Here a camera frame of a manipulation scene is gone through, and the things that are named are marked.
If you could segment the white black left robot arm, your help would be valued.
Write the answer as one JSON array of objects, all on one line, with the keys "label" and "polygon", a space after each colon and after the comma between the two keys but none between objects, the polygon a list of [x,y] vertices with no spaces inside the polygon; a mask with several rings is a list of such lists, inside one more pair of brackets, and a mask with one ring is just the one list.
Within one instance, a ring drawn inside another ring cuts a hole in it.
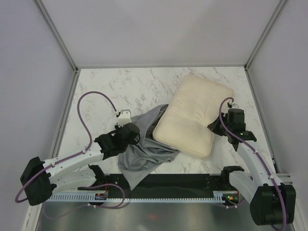
[{"label": "white black left robot arm", "polygon": [[140,129],[133,123],[102,134],[85,149],[52,159],[32,158],[20,181],[31,206],[39,205],[57,192],[75,187],[100,190],[105,185],[103,171],[96,162],[123,153],[140,140]]}]

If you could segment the beige pillow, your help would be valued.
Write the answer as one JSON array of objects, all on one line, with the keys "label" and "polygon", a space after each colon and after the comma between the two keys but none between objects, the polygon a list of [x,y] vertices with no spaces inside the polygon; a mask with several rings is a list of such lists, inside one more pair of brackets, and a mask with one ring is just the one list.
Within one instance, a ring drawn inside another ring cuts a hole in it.
[{"label": "beige pillow", "polygon": [[153,131],[153,138],[187,155],[207,158],[214,134],[208,129],[221,102],[234,97],[233,89],[197,76],[185,76]]}]

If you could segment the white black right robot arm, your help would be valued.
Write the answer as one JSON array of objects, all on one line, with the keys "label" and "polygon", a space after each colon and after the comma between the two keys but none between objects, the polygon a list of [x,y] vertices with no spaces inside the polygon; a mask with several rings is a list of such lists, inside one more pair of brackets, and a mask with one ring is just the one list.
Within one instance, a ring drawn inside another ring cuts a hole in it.
[{"label": "white black right robot arm", "polygon": [[242,167],[225,167],[220,177],[222,188],[233,187],[249,203],[251,217],[256,225],[293,223],[296,191],[285,184],[265,162],[253,132],[246,130],[244,111],[231,108],[220,112],[218,118],[208,125],[211,132],[227,137],[237,154],[244,160],[249,172]]}]

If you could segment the grey pillowcase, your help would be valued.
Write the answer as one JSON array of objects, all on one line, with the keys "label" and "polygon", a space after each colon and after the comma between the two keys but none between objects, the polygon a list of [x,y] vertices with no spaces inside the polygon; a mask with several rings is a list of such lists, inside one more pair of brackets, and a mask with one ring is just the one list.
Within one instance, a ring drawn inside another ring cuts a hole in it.
[{"label": "grey pillowcase", "polygon": [[155,141],[153,137],[153,131],[167,107],[167,104],[162,104],[132,118],[133,124],[140,129],[140,140],[135,145],[129,145],[118,156],[118,168],[131,190],[162,163],[173,161],[180,153],[175,148]]}]

